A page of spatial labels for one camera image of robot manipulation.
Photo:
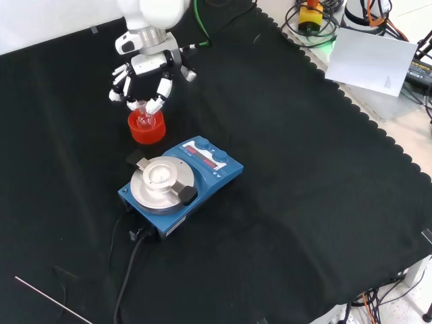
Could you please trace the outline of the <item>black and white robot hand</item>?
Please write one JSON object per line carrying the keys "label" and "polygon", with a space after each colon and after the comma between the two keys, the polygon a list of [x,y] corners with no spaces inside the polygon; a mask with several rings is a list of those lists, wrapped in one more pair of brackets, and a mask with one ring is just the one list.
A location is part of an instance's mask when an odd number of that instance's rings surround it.
{"label": "black and white robot hand", "polygon": [[127,107],[134,111],[140,108],[141,104],[130,94],[132,81],[135,76],[146,76],[156,72],[161,72],[162,77],[157,87],[156,95],[146,101],[145,111],[149,115],[154,115],[160,111],[173,88],[173,76],[168,71],[169,68],[177,68],[188,82],[194,81],[196,73],[183,62],[183,50],[163,50],[156,54],[138,54],[131,60],[112,73],[113,82],[109,92],[109,100],[112,102],[125,102]]}

